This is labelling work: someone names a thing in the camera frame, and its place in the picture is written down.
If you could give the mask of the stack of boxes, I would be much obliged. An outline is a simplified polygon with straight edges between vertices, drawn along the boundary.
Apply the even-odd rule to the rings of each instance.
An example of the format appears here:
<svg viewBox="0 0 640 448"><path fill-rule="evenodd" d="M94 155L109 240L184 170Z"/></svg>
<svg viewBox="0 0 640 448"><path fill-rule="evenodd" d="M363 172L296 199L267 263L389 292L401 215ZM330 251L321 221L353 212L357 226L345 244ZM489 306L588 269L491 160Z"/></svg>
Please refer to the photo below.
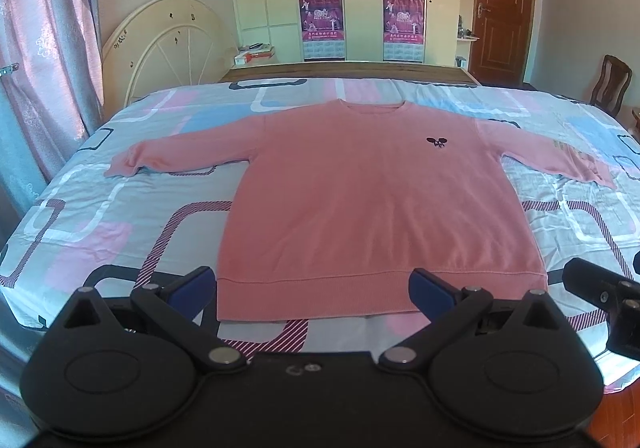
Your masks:
<svg viewBox="0 0 640 448"><path fill-rule="evenodd" d="M268 60L276 53L272 44L249 44L238 49L234 57L235 66L244 66L254 60Z"/></svg>

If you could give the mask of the pink and blue curtain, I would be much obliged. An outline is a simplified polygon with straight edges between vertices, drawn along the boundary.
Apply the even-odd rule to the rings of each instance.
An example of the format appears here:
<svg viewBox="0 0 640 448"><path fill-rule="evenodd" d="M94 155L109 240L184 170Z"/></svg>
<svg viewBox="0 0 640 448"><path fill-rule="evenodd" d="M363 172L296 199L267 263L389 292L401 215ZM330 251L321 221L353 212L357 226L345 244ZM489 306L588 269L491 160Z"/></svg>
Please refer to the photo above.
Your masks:
<svg viewBox="0 0 640 448"><path fill-rule="evenodd" d="M1 0L1 238L102 124L98 0Z"/></svg>

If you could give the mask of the wooden bed frame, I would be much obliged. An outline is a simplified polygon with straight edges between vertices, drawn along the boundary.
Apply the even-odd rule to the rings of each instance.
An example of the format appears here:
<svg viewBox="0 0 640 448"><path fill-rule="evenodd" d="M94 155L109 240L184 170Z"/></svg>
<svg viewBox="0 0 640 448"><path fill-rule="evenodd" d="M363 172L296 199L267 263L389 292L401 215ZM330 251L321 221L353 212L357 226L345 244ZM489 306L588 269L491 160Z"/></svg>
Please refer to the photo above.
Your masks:
<svg viewBox="0 0 640 448"><path fill-rule="evenodd" d="M243 82L272 78L393 79L405 82L480 86L480 82L460 67L399 62L316 61L275 63L232 68L219 82Z"/></svg>

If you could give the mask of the pink long-sleeve sweater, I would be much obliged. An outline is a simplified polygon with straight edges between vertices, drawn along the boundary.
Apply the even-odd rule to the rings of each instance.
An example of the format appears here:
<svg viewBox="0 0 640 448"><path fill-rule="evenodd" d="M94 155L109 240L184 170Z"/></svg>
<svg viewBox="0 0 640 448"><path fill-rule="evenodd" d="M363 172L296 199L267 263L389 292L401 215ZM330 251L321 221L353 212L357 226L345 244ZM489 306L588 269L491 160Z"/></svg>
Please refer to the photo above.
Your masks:
<svg viewBox="0 0 640 448"><path fill-rule="evenodd" d="M409 102L341 100L145 140L113 176L246 162L216 275L222 321L272 322L412 309L423 268L515 299L548 285L503 157L612 188L605 163L511 124Z"/></svg>

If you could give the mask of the patterned bed sheet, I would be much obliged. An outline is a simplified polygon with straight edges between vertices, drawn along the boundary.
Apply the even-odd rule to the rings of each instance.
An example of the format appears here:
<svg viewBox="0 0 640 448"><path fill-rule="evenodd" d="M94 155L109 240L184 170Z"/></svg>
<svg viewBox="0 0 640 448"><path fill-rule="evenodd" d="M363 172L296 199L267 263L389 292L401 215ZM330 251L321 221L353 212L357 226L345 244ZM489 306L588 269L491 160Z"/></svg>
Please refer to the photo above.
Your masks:
<svg viewBox="0 0 640 448"><path fill-rule="evenodd" d="M151 93L100 128L37 197L1 254L11 319L41 330L79 286L125 296L139 275L155 281L214 266L243 164L178 175L106 178L111 158L146 138L190 133L251 115L343 99L399 103L508 124L560 140L610 165L612 190L547 176L512 160L518 193L549 276L549 291L593 354L606 389L636 382L636 361L605 346L605 316L564 290L567 260L582 257L634 276L639 249L639 145L597 108L526 90L395 79L243 80Z"/></svg>

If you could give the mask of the lower left purple calendar poster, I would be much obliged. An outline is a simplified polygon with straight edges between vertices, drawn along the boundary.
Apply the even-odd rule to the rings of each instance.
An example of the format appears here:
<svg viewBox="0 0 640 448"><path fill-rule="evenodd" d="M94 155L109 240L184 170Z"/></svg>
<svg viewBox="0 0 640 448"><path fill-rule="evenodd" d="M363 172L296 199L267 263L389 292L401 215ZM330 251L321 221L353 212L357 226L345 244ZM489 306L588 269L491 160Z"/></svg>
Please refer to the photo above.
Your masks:
<svg viewBox="0 0 640 448"><path fill-rule="evenodd" d="M343 0L299 0L305 61L338 61L346 58L343 16Z"/></svg>

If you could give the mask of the cream round headboard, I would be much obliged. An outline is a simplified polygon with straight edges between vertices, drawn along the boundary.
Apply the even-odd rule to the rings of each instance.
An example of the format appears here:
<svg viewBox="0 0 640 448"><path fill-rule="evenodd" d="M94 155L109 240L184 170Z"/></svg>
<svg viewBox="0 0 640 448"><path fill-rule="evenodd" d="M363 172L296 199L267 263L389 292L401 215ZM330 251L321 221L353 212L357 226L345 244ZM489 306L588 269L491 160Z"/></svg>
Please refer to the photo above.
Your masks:
<svg viewBox="0 0 640 448"><path fill-rule="evenodd" d="M237 51L206 4L153 0L128 15L103 46L104 117L155 91L219 82Z"/></svg>

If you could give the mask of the brown wooden door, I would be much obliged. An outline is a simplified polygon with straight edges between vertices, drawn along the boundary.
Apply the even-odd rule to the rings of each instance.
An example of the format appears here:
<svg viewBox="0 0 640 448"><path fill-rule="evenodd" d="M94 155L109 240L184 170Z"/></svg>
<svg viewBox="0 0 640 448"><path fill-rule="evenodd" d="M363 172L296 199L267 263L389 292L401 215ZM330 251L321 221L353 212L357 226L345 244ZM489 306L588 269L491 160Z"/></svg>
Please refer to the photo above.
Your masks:
<svg viewBox="0 0 640 448"><path fill-rule="evenodd" d="M518 87L524 79L535 0L477 0L471 74L483 85Z"/></svg>

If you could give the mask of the purple calendar poster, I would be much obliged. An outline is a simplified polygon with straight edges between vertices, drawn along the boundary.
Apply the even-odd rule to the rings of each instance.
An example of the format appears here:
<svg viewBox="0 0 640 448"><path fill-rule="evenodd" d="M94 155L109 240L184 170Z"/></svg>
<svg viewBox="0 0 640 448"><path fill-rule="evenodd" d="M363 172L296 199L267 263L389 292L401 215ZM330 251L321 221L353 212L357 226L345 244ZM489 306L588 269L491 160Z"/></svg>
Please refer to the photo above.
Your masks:
<svg viewBox="0 0 640 448"><path fill-rule="evenodd" d="M425 1L383 0L383 7L383 60L422 63Z"/></svg>
<svg viewBox="0 0 640 448"><path fill-rule="evenodd" d="M343 0L299 0L305 61L338 61L346 58L343 16Z"/></svg>

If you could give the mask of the wooden chair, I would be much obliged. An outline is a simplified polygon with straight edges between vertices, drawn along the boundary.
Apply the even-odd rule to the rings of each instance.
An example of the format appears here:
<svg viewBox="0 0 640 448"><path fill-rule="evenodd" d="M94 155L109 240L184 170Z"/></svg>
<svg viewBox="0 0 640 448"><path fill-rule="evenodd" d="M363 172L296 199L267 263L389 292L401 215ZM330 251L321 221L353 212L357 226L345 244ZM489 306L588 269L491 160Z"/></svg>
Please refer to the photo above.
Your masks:
<svg viewBox="0 0 640 448"><path fill-rule="evenodd" d="M591 91L589 104L615 119L624 104L632 76L634 73L624 61L606 54L602 60L600 76Z"/></svg>

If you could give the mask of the lower right purple calendar poster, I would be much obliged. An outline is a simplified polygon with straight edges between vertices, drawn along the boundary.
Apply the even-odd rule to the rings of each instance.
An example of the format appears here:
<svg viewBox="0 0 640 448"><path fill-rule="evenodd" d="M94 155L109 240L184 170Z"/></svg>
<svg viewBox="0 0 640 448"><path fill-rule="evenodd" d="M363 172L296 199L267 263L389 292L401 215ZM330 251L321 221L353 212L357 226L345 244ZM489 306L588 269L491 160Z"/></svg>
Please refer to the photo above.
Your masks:
<svg viewBox="0 0 640 448"><path fill-rule="evenodd" d="M383 7L383 60L422 63L425 1L383 0Z"/></svg>

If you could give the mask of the metal curtain tieback hook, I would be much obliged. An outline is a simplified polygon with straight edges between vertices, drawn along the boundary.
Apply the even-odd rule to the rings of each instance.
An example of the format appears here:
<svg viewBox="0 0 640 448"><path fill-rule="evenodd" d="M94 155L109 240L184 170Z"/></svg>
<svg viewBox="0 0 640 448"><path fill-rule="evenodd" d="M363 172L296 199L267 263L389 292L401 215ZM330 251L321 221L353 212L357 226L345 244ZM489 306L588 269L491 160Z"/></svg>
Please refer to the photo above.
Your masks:
<svg viewBox="0 0 640 448"><path fill-rule="evenodd" d="M0 68L0 77L11 75L20 68L20 64L12 63L11 65L2 66Z"/></svg>

